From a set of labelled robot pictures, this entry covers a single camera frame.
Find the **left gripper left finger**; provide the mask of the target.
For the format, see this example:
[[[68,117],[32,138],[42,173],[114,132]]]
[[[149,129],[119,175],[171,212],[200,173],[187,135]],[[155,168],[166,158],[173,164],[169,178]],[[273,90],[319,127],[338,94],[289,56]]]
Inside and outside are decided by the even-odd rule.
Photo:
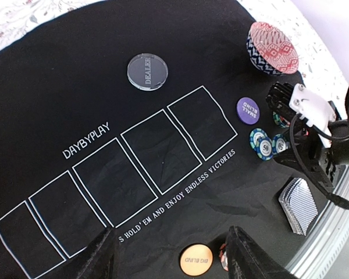
[[[116,271],[116,230],[107,227],[71,263],[61,268],[57,278],[113,278]]]

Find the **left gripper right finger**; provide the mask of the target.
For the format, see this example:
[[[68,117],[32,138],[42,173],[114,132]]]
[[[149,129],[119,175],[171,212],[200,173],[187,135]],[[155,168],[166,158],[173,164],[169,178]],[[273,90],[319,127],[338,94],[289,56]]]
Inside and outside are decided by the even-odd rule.
[[[231,226],[226,236],[229,278],[296,278],[274,261],[241,227]]]

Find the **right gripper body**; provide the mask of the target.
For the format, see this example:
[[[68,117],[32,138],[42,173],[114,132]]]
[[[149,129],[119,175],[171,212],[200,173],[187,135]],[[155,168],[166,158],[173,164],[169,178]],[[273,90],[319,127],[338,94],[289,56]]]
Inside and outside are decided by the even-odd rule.
[[[330,131],[333,132],[333,137],[345,137],[348,135],[346,121],[330,124]],[[298,119],[294,124],[294,143],[302,163],[313,178],[321,187],[332,191],[340,181],[345,166],[349,165],[349,139],[335,141],[330,148],[325,148],[315,129],[307,127]],[[291,148],[275,155],[275,162],[304,174]]]

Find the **red black chip stack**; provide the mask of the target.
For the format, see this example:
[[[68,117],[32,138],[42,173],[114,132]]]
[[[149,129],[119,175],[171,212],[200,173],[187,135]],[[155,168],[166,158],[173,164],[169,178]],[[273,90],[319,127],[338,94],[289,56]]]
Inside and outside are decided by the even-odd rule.
[[[225,271],[229,271],[225,243],[222,244],[221,247],[219,248],[219,260],[223,269]]]

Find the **blue green poker chip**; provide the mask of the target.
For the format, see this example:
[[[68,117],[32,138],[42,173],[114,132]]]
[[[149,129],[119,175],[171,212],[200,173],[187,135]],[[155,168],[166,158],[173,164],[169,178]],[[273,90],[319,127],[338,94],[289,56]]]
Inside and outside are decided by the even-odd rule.
[[[285,139],[285,137],[282,134],[277,134],[273,137],[272,148],[274,154],[283,152],[289,149],[289,147],[289,142]]]

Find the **blue fifty poker chip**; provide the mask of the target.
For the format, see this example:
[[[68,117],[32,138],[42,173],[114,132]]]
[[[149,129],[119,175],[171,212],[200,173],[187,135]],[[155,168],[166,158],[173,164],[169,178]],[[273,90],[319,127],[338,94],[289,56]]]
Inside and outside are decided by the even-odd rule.
[[[268,137],[261,137],[257,140],[256,153],[264,161],[273,158],[272,142]]]

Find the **blue playing card deck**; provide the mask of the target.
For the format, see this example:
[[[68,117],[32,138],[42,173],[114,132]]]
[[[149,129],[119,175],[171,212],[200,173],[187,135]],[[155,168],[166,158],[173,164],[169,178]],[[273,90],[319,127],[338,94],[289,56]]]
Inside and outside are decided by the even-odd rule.
[[[318,215],[318,208],[303,178],[293,178],[281,191],[278,201],[293,233],[306,236],[311,223]]]

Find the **orange big blind button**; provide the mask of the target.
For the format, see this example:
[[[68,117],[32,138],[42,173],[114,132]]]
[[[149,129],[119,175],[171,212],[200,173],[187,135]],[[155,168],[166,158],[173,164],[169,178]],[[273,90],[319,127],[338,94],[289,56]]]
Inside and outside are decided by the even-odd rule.
[[[213,253],[205,244],[192,244],[180,255],[180,268],[188,276],[196,277],[206,273],[212,266]]]

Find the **purple small blind button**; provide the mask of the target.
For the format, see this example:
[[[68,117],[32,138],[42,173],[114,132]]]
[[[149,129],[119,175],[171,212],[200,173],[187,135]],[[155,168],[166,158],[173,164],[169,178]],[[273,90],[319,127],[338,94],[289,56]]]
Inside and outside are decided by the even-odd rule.
[[[257,103],[249,98],[242,97],[236,104],[236,113],[238,118],[247,125],[254,125],[260,117],[260,109]]]

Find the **black round dealer button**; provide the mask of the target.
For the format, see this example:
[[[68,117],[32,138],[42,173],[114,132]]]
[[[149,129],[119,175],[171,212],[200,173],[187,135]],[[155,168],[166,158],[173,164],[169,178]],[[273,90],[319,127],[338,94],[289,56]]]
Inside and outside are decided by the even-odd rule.
[[[127,78],[142,91],[155,91],[167,80],[169,71],[165,61],[151,53],[134,56],[127,65]]]

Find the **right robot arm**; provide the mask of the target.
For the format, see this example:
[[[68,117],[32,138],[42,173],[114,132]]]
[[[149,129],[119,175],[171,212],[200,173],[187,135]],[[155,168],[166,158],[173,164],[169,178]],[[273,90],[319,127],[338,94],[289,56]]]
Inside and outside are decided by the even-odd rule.
[[[332,101],[326,101],[302,84],[275,83],[266,102],[273,112],[290,121],[296,113],[293,133],[285,131],[283,138],[294,140],[297,150],[279,152],[274,160],[301,171],[304,165],[322,188],[334,188],[345,166],[349,164],[349,87],[342,119]]]

